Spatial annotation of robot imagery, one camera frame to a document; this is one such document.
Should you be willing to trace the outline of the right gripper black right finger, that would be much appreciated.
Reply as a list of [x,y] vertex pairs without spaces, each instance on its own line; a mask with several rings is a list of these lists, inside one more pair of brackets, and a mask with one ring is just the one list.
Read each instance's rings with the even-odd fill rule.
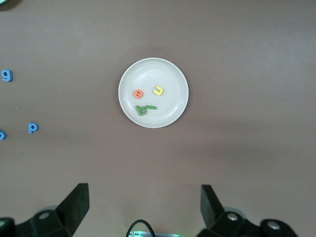
[[226,211],[210,185],[202,185],[200,211],[205,228],[199,237],[259,237],[260,228],[235,211]]

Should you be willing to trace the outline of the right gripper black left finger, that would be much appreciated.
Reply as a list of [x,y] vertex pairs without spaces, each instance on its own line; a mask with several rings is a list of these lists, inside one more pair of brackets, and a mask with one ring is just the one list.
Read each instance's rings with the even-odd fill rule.
[[16,237],[72,237],[89,210],[89,186],[78,184],[54,209],[15,227]]

